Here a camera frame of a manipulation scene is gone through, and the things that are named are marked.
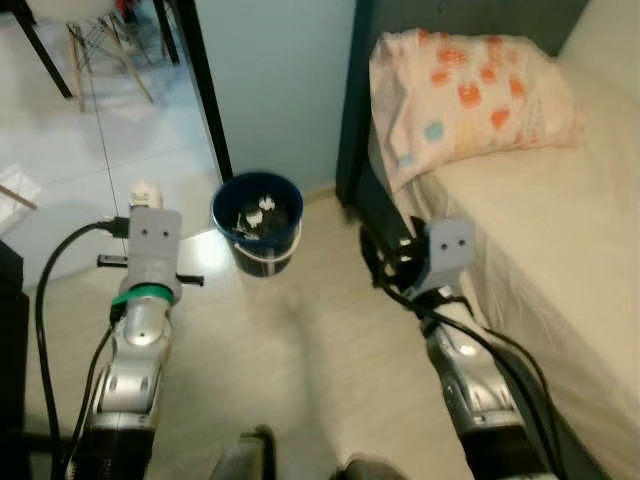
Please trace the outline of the black cabinet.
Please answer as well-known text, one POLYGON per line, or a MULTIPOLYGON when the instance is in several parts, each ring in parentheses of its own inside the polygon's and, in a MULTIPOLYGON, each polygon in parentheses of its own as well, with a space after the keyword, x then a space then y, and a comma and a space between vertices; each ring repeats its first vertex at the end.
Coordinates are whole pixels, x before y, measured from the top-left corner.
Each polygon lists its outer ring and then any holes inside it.
POLYGON ((0 241, 0 480, 31 480, 24 447, 29 301, 23 260, 0 241))

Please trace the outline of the pink pillow orange print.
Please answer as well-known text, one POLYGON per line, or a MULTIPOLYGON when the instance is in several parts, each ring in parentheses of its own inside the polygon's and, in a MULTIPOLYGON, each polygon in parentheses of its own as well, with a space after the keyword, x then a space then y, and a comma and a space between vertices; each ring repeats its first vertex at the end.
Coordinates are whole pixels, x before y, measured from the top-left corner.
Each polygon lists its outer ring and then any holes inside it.
POLYGON ((371 118, 392 191, 442 166, 525 148, 573 147, 585 113, 530 38, 407 29, 369 59, 371 118))

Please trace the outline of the grey left robot leg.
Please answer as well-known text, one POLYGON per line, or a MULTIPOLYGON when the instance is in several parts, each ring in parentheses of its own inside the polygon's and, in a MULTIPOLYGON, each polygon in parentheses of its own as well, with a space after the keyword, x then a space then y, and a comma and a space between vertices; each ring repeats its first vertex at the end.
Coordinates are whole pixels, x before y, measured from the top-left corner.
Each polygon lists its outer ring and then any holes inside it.
POLYGON ((273 430, 257 425, 243 431, 224 449, 209 480, 276 480, 276 443, 273 430))

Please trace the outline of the white chair wooden legs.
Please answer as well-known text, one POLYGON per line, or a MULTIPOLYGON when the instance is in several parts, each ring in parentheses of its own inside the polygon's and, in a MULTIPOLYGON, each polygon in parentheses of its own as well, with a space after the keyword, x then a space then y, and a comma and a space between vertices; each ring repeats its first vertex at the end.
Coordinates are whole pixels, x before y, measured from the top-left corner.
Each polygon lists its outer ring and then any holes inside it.
POLYGON ((142 93, 148 104, 154 104, 154 96, 146 86, 134 64, 134 55, 140 55, 148 65, 152 65, 145 47, 134 40, 125 40, 123 23, 116 14, 115 0, 27 0, 32 13, 37 18, 54 20, 63 24, 67 32, 67 52, 69 54, 70 77, 72 77, 73 99, 77 101, 78 109, 86 109, 84 100, 83 73, 91 70, 90 45, 88 36, 83 32, 83 24, 97 26, 106 35, 108 44, 105 46, 96 44, 100 50, 104 50, 111 59, 123 65, 125 72, 136 83, 138 91, 142 93))

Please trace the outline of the black door frame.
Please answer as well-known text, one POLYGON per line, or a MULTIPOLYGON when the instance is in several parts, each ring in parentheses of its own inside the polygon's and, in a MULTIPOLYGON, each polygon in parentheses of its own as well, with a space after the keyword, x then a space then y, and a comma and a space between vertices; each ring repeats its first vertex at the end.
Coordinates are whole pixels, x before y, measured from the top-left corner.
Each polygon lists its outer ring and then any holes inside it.
POLYGON ((212 156, 218 165, 218 173, 221 183, 227 183, 232 179, 234 172, 230 151, 227 142, 227 134, 223 118, 218 105, 214 79, 209 61, 209 51, 205 44, 204 32, 202 32, 200 18, 195 0, 155 0, 157 5, 165 5, 165 13, 172 13, 177 36, 186 47, 186 56, 189 69, 192 70, 191 79, 195 82, 197 99, 200 101, 202 114, 204 114, 207 137, 209 137, 212 156))

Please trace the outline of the black table leg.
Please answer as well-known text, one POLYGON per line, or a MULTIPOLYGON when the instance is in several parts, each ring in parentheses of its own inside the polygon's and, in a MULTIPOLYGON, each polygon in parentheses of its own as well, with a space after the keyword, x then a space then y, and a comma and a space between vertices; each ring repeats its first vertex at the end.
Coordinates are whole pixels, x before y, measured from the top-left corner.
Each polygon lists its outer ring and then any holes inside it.
POLYGON ((161 46, 163 46, 166 58, 170 64, 180 64, 180 54, 175 37, 175 29, 172 24, 173 14, 169 12, 170 0, 151 0, 154 6, 157 29, 159 29, 161 46))
POLYGON ((17 19, 20 29, 26 36, 29 45, 31 45, 33 51, 38 59, 40 59, 42 65, 49 74, 52 83, 58 88, 60 95, 64 99, 74 100, 76 96, 70 91, 67 82, 63 76, 61 76, 60 70, 56 67, 54 60, 52 60, 50 51, 41 40, 38 35, 37 20, 35 14, 29 9, 27 0, 0 0, 0 13, 12 13, 17 19))

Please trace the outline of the white power adapter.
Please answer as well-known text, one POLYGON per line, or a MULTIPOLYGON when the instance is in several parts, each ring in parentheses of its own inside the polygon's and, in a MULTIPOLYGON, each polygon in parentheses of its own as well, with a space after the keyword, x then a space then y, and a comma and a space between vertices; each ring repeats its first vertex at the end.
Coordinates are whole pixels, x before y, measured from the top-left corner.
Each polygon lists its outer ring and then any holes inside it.
POLYGON ((163 195, 160 189, 147 180, 137 180, 129 195, 131 209, 164 209, 163 195))

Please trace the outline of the grey robot leg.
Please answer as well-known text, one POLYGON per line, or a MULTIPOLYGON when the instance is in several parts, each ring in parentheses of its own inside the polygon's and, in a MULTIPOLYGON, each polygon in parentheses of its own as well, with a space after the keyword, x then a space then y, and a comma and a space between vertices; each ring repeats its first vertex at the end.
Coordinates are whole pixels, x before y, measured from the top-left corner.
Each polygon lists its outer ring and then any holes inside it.
POLYGON ((273 430, 257 425, 243 431, 224 449, 209 480, 276 480, 276 443, 273 430))
POLYGON ((410 480, 410 477, 383 458, 352 454, 329 480, 410 480))

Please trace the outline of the dark blue trash bin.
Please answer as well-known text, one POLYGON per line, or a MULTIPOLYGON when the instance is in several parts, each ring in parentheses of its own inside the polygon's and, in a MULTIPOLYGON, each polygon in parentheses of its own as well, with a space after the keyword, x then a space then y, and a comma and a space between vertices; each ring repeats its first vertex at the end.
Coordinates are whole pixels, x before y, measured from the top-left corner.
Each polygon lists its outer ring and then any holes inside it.
POLYGON ((244 274, 268 278, 282 273, 292 260, 302 232, 305 202, 298 188, 283 175, 247 172, 216 189, 211 200, 212 225, 228 243, 236 266, 244 274), (256 229, 243 224, 244 212, 259 209, 262 196, 274 198, 256 229))

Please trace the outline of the grey right robot leg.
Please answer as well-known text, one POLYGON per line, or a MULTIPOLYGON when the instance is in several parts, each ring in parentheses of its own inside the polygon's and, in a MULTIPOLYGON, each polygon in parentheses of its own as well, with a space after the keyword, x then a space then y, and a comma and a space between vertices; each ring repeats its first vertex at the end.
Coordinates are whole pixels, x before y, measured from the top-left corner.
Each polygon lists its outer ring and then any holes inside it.
POLYGON ((329 480, 410 480, 410 477, 383 458, 352 454, 329 480))

